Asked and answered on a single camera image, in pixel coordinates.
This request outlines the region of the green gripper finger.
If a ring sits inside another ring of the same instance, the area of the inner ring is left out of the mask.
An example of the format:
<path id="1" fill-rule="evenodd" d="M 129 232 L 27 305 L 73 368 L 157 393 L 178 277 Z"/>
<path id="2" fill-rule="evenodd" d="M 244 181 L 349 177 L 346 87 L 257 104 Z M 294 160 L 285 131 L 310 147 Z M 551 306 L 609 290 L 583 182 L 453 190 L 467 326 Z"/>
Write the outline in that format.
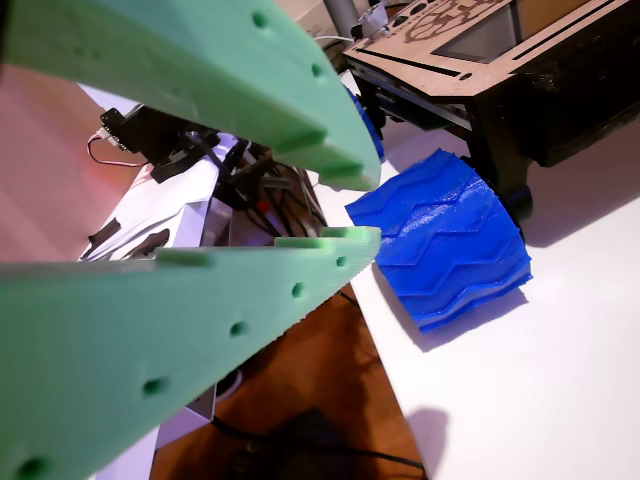
<path id="1" fill-rule="evenodd" d="M 369 191 L 379 156 L 322 48 L 271 1 L 5 1 L 4 62 L 269 147 Z"/>
<path id="2" fill-rule="evenodd" d="M 1 268 L 1 475 L 85 479 L 333 296 L 376 227 Z"/>

